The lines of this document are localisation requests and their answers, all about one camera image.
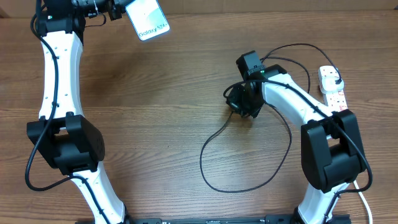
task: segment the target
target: black cable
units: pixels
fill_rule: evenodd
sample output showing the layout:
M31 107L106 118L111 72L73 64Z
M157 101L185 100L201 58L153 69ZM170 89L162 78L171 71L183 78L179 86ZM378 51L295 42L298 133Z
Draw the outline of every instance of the black cable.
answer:
M311 78L310 78L310 72L308 72L308 70L307 70L307 68L305 68L304 67L304 65L302 65L300 62L297 62L297 61L295 61L295 60L292 60L292 59L290 59L290 58L283 58L283 57L267 57L267 58L269 58L269 59L279 59L279 60L285 60L285 61L288 61L288 62L293 62L293 63L295 63L296 65L299 65L299 66L301 66L304 70L305 70L305 73L307 74L307 77L308 77L308 90L307 90L307 93L310 93L310 87L311 87Z
M100 25L90 25L90 26L85 26L85 28L87 28L87 27L95 27L95 26L103 26L103 25L105 25L106 24L106 16L105 16L105 14L103 14L103 13L99 13L98 15L102 15L103 17L104 17L104 21L103 21L103 23L102 24L100 24Z
M41 0L37 0L37 5L41 5ZM92 197L92 199L94 201L94 204L96 205L96 207L97 207L97 209L99 211L99 214L101 214L103 216L103 218L104 218L104 220L105 220L105 222L107 224L110 224L108 218L106 217L105 213L101 209L101 207L100 207L100 205L99 205L99 203L98 203L98 201L97 201L97 199L95 197L93 189L91 188L91 186L89 185L89 183L87 182L87 180L85 178L80 177L80 176L71 175L69 177L66 177L66 178L64 178L62 180L59 180L56 183L53 183L53 184L51 184L49 186L46 186L46 187L34 187L31 184L30 179L29 179L30 168L32 167L34 156L35 156L35 154L36 154L36 152L37 152L37 150L38 150L38 148L40 146L40 143L43 140L44 135L49 130L49 127L50 127L51 122L52 122L52 120L54 118L54 115L55 115L55 110L57 109L58 83L59 83L59 71L58 71L58 62L57 62L58 58L55 55L54 51L52 50L51 46L37 33L37 31L36 31L36 29L34 27L35 26L35 20L36 20L37 16L41 13L41 11L44 8L45 8L45 5L43 5L40 8L40 11L36 12L36 14L32 17L32 20L30 21L30 29L31 29L32 33L46 46L46 48L48 48L49 52L51 53L51 56L52 56L52 59L53 59L53 62L54 62L54 69L55 69L55 86L54 86L52 109L51 109L51 113L50 113L49 119L47 120L43 131L41 132L39 138L37 139L37 142L36 142L35 146L33 147L33 150L31 152L31 154L29 156L29 159L28 159L28 162L26 164L25 182L26 182L26 185L28 186L28 188L30 188L31 190L34 190L34 191L45 191L45 190L49 190L49 189L51 189L53 187L56 187L56 186L66 182L68 180L80 179L81 182L86 185L87 190L89 191L89 193L90 193L90 195L91 195L91 197Z
M256 82L256 83L263 83L263 82L267 82L267 83L271 83L271 84L275 84L275 85L279 85L279 86L283 86L285 88L288 88L290 90L292 90L294 93L296 93L299 97L301 97L301 99L303 99L311 108L314 109L315 112L317 112L318 114L320 114L321 116L323 116L326 119L329 119L330 122L332 123L332 125L338 130L338 132L344 136L344 138L355 148L356 152L358 153L358 156L361 158L361 160L364 162L366 170L368 172L368 183L365 185L365 187L362 187L360 189L346 189L346 190L340 190L338 192L335 193L335 195L333 196L331 203L328 206L328 209L326 211L323 223L326 223L326 219L328 217L328 214L330 213L333 205L335 204L335 201L338 197L340 197L341 194L344 193L358 193L358 192L364 192L365 190L369 189L370 186L372 185L373 182L373 174L372 174L372 170L371 167L368 163L368 161L366 160L365 156L362 154L362 152L358 149L358 147L355 145L355 143L353 142L353 140L345 133L345 131L338 126L337 123L335 123L330 117L328 117L324 112L322 112L317 106L315 106L309 99L307 99L301 92L299 92L298 90L296 90L295 88L291 87L289 84L285 84L285 83L280 83L280 82L275 82L272 80L246 80L246 81L241 81L241 82L237 82L231 86L229 86L223 93L223 96L225 98L227 98L226 93L232 89L233 87L236 87L238 85L242 85L245 83L249 83L249 82Z
M304 43L298 43L298 44L287 44L287 45L283 45L280 47L275 48L274 50L271 50L265 57L261 58L261 63L265 61L265 59L269 58L269 56L276 50L282 49L284 47L290 47L290 46L297 46L297 45L304 45L304 46L309 46L309 47L313 47L317 50L319 50L319 52L321 52L323 54L323 56L325 56L325 58L329 61L329 63L331 64L331 66L333 66L333 68L335 68L335 70L337 71L337 74L339 76L339 79L336 80L336 84L340 84L342 79L341 79L341 74L339 72L339 70L337 69L336 65L330 60L330 58L326 55L326 53L320 49L319 47L312 45L312 44L304 44Z
M274 106L272 106L272 105L269 105L269 106L270 106L270 107L282 118L282 120L284 121L284 123L285 123L285 125L286 125L286 128L287 128L287 131L288 131L288 133L289 133L289 138L290 138L289 146L287 147L286 153L285 153L285 155L284 155L282 161L280 162L278 168L277 168L276 171L274 172L274 174L273 174L267 181L265 181L264 183L262 183L262 184L260 184L260 185L258 185L258 186L256 186L256 187L252 187L252 188L250 188L250 189L244 189L244 190L220 190L220 189L217 189L217 188L213 187L213 186L206 180L206 177L205 177L205 175L204 175L204 173L203 173L202 164L201 164L201 160L202 160L202 157L203 157L203 151L205 150L206 145L207 145L211 140L213 140L215 137L217 137L217 136L227 127L227 125L228 125L228 123L229 123L229 121L230 121L230 119L231 119L231 117L232 117L232 114L233 114L233 112L231 112L231 114L229 115L229 117L228 117L228 119L226 120L225 124L224 124L218 131L216 131L216 133L212 134L212 135L206 140L206 142L204 143L204 145L203 145L203 147L202 147L202 149L201 149L201 152L200 152L200 160L199 160L200 173L201 173L201 176L203 177L203 180L204 180L205 183L207 184L207 186L209 186L211 189L213 189L213 190L215 190L215 191L217 191L217 192L221 192L221 193L243 193L243 192L249 192L249 191L256 190L256 189L259 189L260 187L265 186L266 184L268 184L268 183L276 176L276 174L278 173L279 169L282 167L282 164L284 163L284 161L285 161L285 159L286 159L286 156L287 156L287 154L289 153L289 149L290 149L290 147L291 147L291 145L292 145L292 131L290 130L289 125L287 124L285 118L281 115L281 113L280 113L279 111L277 111L277 109L276 109Z

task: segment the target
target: wooden surface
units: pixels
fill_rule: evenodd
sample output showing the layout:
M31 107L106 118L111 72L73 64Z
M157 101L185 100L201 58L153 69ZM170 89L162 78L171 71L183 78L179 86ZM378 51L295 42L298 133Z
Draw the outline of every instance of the wooden surface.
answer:
M398 219L398 13L291 12L169 16L171 31L141 42L127 17L85 32L80 64L81 103L86 118L104 136L106 171L113 188L137 218L253 217L291 213L307 180L300 165L300 135L274 180L245 194L211 190L199 170L200 149L225 122L223 90L241 80L235 60L283 44L308 42L324 49L346 83L374 174L365 196L375 223ZM28 19L0 19L0 223L73 223L92 214L71 183L33 192L24 182L32 143L26 123L37 120L44 61ZM311 94L322 100L317 69L323 56L306 47L280 50L310 70ZM280 63L307 88L304 71ZM204 153L210 183L221 189L260 184L276 169L288 143L270 109L257 119L233 116L230 126ZM62 178L37 155L34 185ZM358 178L364 185L367 177ZM344 195L336 213L366 223L356 194Z
M35 0L0 0L0 16L30 18ZM393 10L396 0L158 0L165 14Z

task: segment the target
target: wooden table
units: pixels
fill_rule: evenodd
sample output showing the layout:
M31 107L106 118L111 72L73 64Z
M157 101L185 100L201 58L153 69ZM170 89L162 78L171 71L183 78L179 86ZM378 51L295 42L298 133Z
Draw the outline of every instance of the wooden table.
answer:
M365 196L375 223L398 218L398 13L294 12L168 16L171 31L141 42L127 16L85 32L80 64L81 103L103 134L104 160L113 188L137 218L255 217L292 213L307 180L300 165L300 134L274 180L245 194L211 190L199 170L200 149L225 122L223 90L241 80L235 60L284 44L308 42L326 51L346 83L374 184ZM88 21L94 24L99 21ZM24 182L32 143L26 123L36 121L42 102L44 61L28 19L0 19L0 223L73 223L92 214L71 183L33 192ZM317 70L327 61L307 47L283 49L310 70L311 94L322 100ZM304 71L279 63L307 88ZM257 119L234 115L204 153L210 183L221 189L260 184L275 171L289 138L269 108ZM34 185L62 176L39 155ZM358 177L364 185L367 176ZM357 194L344 195L335 213L366 223Z

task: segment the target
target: white power strip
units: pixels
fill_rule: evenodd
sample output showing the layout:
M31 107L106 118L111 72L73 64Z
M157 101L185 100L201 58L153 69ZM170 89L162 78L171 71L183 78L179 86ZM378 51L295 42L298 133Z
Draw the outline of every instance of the white power strip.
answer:
M345 109L348 109L346 97L343 91L344 83L342 82L342 85L337 85L334 82L335 78L338 78L335 76L336 73L337 72L333 66L320 67L318 70L320 83L319 87L321 89L321 92L323 93L323 101L325 102L325 105L332 108L333 111L343 111ZM355 188L359 189L356 180L353 183ZM373 224L371 208L369 207L368 202L366 201L362 192L359 192L359 196L361 197L366 211L368 212L369 224Z

